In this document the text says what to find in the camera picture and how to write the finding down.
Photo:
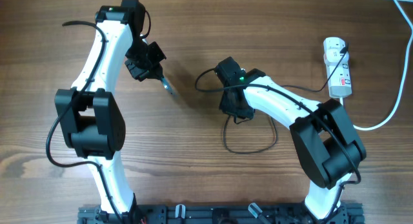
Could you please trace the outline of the blue screen smartphone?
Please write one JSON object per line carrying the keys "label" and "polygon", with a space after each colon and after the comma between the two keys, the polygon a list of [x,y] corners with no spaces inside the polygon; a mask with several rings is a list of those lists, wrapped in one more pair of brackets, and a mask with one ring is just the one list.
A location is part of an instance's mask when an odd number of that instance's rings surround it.
{"label": "blue screen smartphone", "polygon": [[176,93],[174,92],[174,89],[172,88],[172,86],[170,85],[170,83],[168,82],[168,80],[166,79],[165,76],[161,77],[161,83],[164,86],[165,90],[172,95],[173,97],[176,97]]}

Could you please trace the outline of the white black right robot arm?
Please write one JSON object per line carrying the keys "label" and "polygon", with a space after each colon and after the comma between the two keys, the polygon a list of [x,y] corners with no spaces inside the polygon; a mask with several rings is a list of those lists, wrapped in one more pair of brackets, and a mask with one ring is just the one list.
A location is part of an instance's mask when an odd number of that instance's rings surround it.
{"label": "white black right robot arm", "polygon": [[219,109],[224,114],[251,120],[259,110],[290,131],[310,180],[305,206],[317,220],[330,219],[345,186],[360,183],[358,167],[367,156],[343,105],[334,99],[321,103],[296,95],[256,68],[246,72],[232,57],[213,71],[223,85]]}

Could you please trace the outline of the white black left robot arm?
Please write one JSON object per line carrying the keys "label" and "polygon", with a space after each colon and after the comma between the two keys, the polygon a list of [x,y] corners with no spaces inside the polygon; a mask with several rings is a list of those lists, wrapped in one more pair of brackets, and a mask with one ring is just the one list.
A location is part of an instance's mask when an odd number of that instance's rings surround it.
{"label": "white black left robot arm", "polygon": [[[83,209],[79,223],[144,223],[136,196],[125,176],[121,149],[126,124],[115,101],[114,91],[122,66],[138,81],[159,80],[172,93],[163,75],[165,55],[156,42],[142,34],[150,14],[139,0],[122,0],[119,6],[102,6],[93,23],[68,21],[65,26],[95,28],[96,35],[86,63],[69,89],[59,89],[54,103],[57,118],[46,139],[46,156],[57,167],[87,165],[94,177],[101,203]],[[52,158],[51,141],[61,127],[65,144],[80,161],[59,163]]]}

